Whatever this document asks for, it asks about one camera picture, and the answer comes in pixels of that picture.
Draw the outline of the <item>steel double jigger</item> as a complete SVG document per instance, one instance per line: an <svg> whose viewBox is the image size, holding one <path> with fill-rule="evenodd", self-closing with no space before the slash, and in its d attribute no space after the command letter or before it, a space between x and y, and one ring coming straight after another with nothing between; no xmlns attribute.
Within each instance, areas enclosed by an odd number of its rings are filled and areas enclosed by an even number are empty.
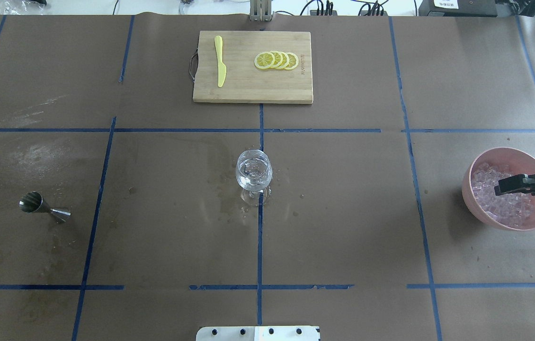
<svg viewBox="0 0 535 341"><path fill-rule="evenodd" d="M47 213L53 217L57 223L65 223L71 217L70 209L66 207L52 207L43 198L42 194L31 191L19 199L19 209L31 213Z"/></svg>

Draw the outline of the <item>pink bowl with ice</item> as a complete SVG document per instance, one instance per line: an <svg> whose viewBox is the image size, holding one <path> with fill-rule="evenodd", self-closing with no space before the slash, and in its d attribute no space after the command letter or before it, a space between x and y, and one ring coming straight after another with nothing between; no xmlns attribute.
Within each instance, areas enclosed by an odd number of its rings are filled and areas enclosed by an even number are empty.
<svg viewBox="0 0 535 341"><path fill-rule="evenodd" d="M471 215L486 226L535 230L535 158L510 147L483 151L463 175L462 199Z"/></svg>

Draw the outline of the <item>clear wine glass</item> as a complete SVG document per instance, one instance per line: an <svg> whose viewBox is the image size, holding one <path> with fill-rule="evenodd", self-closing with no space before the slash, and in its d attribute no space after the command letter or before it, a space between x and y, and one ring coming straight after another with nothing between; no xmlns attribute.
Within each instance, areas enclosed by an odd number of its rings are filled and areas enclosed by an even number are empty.
<svg viewBox="0 0 535 341"><path fill-rule="evenodd" d="M271 194L273 168L261 150L245 150L237 159L235 178L242 188L241 198L250 206L265 204Z"/></svg>

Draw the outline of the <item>lemon slice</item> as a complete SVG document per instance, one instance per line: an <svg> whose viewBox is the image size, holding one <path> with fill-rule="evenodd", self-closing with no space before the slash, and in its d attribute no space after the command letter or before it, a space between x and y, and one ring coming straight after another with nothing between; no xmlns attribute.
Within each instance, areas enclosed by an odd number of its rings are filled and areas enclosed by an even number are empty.
<svg viewBox="0 0 535 341"><path fill-rule="evenodd" d="M276 68L279 70L282 70L282 69L285 69L289 65L290 58L289 58L288 53L286 52L279 52L279 54L280 54L281 61Z"/></svg>
<svg viewBox="0 0 535 341"><path fill-rule="evenodd" d="M291 53L291 52L287 52L286 56L288 58L288 63L285 66L284 69L286 71L292 71L298 66L299 58L298 58L298 56L296 54Z"/></svg>
<svg viewBox="0 0 535 341"><path fill-rule="evenodd" d="M270 67L272 69L280 69L285 59L285 57L283 56L283 53L280 51L270 51L270 53L274 57L273 63Z"/></svg>

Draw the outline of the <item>black power strip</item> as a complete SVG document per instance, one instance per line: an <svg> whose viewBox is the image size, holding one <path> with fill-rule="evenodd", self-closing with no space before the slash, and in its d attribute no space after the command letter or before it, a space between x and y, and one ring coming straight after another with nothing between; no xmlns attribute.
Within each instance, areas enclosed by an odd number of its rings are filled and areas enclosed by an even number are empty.
<svg viewBox="0 0 535 341"><path fill-rule="evenodd" d="M307 15L318 17L333 17L337 15L334 2L331 0L311 0L304 7Z"/></svg>

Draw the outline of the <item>lemon slice nearest board edge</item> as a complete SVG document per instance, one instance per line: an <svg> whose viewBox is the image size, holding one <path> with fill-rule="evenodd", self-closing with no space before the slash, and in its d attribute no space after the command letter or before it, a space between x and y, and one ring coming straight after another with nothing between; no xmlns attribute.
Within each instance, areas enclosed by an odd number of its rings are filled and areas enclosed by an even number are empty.
<svg viewBox="0 0 535 341"><path fill-rule="evenodd" d="M263 52L257 54L254 59L254 65L257 69L265 70L274 67L276 57L272 52Z"/></svg>

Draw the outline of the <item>bamboo cutting board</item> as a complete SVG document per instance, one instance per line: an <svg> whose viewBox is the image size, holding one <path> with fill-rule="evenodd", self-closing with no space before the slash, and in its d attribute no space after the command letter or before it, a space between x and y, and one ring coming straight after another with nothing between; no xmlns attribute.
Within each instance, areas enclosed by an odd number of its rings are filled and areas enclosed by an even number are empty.
<svg viewBox="0 0 535 341"><path fill-rule="evenodd" d="M223 37L223 62L227 76L217 86L214 37ZM257 54L270 51L291 52L298 56L298 66L285 69L257 69ZM201 31L198 67L194 78L196 103L313 103L312 37L309 32Z"/></svg>

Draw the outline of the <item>yellow plastic knife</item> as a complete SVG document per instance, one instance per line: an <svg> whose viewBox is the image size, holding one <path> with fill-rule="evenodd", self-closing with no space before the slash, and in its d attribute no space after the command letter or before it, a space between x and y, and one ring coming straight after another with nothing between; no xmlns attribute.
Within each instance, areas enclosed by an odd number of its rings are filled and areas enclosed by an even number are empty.
<svg viewBox="0 0 535 341"><path fill-rule="evenodd" d="M216 67L217 67L217 86L222 87L227 76L227 66L223 62L223 37L214 37L214 47L216 52Z"/></svg>

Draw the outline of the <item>clear plastic bag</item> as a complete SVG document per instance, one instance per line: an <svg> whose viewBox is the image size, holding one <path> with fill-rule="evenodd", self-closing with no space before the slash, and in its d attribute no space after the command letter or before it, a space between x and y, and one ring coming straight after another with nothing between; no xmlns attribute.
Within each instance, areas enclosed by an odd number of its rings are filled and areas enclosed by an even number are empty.
<svg viewBox="0 0 535 341"><path fill-rule="evenodd" d="M0 0L0 15L43 15L46 0Z"/></svg>

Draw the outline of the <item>aluminium frame post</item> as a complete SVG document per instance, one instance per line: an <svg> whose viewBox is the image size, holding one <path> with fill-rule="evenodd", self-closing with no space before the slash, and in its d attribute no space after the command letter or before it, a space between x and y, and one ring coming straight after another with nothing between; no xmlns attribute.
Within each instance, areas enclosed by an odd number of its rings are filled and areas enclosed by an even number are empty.
<svg viewBox="0 0 535 341"><path fill-rule="evenodd" d="M250 0L250 21L269 22L273 17L272 0Z"/></svg>

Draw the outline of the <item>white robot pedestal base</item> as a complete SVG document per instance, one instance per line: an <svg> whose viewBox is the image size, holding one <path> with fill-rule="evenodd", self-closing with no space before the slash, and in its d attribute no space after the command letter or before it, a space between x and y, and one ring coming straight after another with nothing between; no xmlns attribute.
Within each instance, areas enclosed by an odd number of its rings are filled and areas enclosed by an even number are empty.
<svg viewBox="0 0 535 341"><path fill-rule="evenodd" d="M207 326L196 341L321 341L321 332L310 325Z"/></svg>

